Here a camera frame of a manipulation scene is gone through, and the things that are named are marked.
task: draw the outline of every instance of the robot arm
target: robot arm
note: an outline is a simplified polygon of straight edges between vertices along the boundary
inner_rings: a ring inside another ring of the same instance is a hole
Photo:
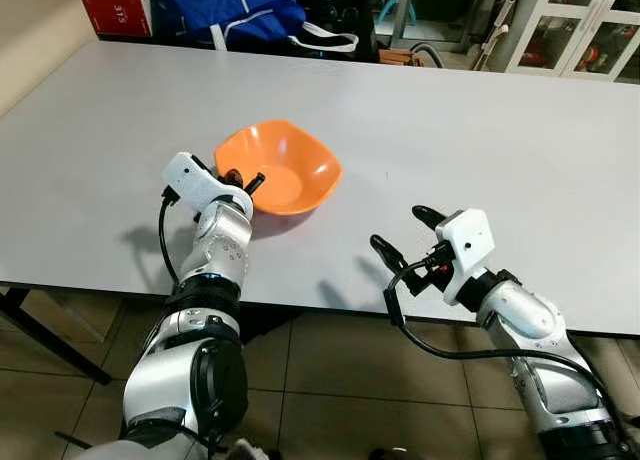
[[[459,211],[448,218],[427,207],[414,215],[435,230],[438,244],[420,262],[407,265],[400,252],[377,235],[371,244],[396,274],[385,290],[392,323],[418,346],[445,358],[506,357],[516,390],[550,460],[635,459],[615,407],[585,359],[570,343],[564,318],[539,295],[528,292],[509,272],[482,267],[494,243],[485,213]],[[427,268],[420,277],[415,269]],[[449,305],[476,313],[500,350],[441,352],[408,332],[395,294],[404,280],[412,295],[433,284]]]
[[[240,292],[251,194],[264,177],[243,190],[237,176],[221,181],[182,152],[164,179],[165,201],[182,199],[197,213],[193,250],[127,381],[123,439],[87,450],[82,460],[208,459],[247,409]]]

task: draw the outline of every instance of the table leg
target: table leg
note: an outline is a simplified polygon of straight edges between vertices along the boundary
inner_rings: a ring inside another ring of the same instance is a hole
[[[73,365],[96,382],[102,385],[108,384],[111,377],[104,370],[87,360],[68,343],[20,308],[28,293],[29,290],[26,288],[10,288],[6,295],[0,294],[0,313],[65,362]]]

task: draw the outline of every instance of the orange bowl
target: orange bowl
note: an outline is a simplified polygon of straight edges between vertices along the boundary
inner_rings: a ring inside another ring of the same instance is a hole
[[[316,208],[333,193],[342,167],[322,143],[286,120],[244,128],[215,150],[218,172],[235,168],[245,184],[262,172],[266,179],[253,194],[259,210],[295,215]]]

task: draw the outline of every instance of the cardboard box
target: cardboard box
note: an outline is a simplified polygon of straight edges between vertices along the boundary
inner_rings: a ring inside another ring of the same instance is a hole
[[[151,0],[82,0],[97,34],[150,37]]]

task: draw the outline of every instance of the blue bag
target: blue bag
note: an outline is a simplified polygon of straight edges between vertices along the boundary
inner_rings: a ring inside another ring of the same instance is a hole
[[[189,35],[211,42],[217,50],[227,43],[289,40],[300,47],[333,52],[353,52],[358,37],[334,34],[306,21],[304,9],[295,0],[157,0],[162,24],[178,25],[175,35]],[[309,38],[342,38],[341,45],[321,46],[302,42]]]

